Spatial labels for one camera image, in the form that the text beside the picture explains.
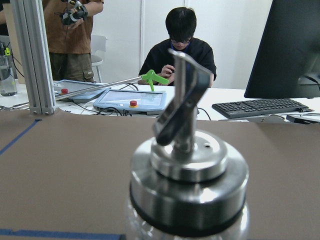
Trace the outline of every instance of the water bottle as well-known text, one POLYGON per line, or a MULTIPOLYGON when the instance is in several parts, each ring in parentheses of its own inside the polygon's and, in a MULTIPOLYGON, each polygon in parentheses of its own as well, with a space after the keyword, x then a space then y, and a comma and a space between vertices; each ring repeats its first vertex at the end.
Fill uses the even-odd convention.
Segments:
POLYGON ((5 97, 17 94, 16 81, 9 55, 9 49, 0 42, 0 94, 5 97))

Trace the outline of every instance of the shorts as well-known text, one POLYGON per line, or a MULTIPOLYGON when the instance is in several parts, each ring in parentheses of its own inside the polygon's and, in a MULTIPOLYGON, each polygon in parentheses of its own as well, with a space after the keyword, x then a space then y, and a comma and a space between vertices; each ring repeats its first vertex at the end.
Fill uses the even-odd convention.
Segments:
POLYGON ((49 53, 52 78, 94 83, 91 54, 49 53))

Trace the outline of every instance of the black hair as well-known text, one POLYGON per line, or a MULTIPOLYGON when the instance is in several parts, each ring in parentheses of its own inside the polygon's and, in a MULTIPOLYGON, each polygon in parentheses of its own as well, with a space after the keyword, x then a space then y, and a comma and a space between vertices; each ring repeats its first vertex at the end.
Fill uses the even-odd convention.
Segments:
POLYGON ((192 8, 177 7, 172 9, 165 19, 169 37, 177 42, 183 42, 193 37, 197 18, 192 8))

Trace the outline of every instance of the table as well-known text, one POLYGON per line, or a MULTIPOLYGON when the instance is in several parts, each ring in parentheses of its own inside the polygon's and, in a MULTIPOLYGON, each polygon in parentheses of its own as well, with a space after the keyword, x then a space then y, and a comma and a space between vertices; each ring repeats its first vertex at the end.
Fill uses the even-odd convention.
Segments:
MULTIPOLYGON (((28 95, 25 84, 20 84, 18 81, 16 82, 17 86, 17 94, 14 96, 1 96, 0 95, 0 105, 11 107, 13 105, 26 103, 28 102, 28 95)), ((125 87, 125 84, 114 86, 113 89, 120 89, 125 87)), ((141 91, 150 91, 149 85, 136 85, 141 91)), ((126 90, 133 90, 130 86, 125 88, 126 90)), ((175 95, 175 87, 174 86, 154 86, 155 91, 165 91, 167 93, 166 105, 172 100, 175 95)), ((226 120, 227 118, 221 115, 219 112, 212 109, 212 104, 216 103, 226 103, 226 102, 237 102, 237 101, 245 101, 248 98, 244 97, 245 90, 244 89, 229 89, 229 88, 208 88, 205 94, 202 96, 201 100, 198 103, 198 107, 204 109, 211 120, 226 120)), ((295 98, 294 100, 308 106, 310 109, 315 110, 316 113, 320 113, 320 97, 307 99, 307 98, 295 98)), ((85 104, 80 104, 84 108, 88 110, 84 110, 83 108, 77 106, 72 102, 66 101, 57 101, 56 104, 58 108, 63 111, 67 111, 73 114, 81 114, 81 115, 92 115, 94 114, 92 111, 95 111, 93 108, 93 103, 95 99, 89 101, 85 104)), ((138 117, 149 117, 154 118, 155 116, 146 116, 146 115, 135 115, 138 117)), ((209 117, 203 110, 199 110, 199 114, 197 115, 198 120, 209 120, 209 117)), ((320 120, 320 116, 308 116, 308 118, 314 118, 320 120)))
MULTIPOLYGON (((153 136, 155 119, 0 111, 0 149, 35 119, 42 120, 0 156, 0 229, 123 234, 130 158, 153 136)), ((248 163, 250 239, 319 239, 319 124, 199 120, 197 127, 248 163)))

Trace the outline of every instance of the computer monitor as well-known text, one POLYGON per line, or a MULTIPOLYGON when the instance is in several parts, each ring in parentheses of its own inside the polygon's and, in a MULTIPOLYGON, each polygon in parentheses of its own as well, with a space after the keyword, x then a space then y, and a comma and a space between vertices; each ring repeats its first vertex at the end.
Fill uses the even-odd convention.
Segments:
POLYGON ((244 96, 320 97, 320 0, 273 0, 244 96))

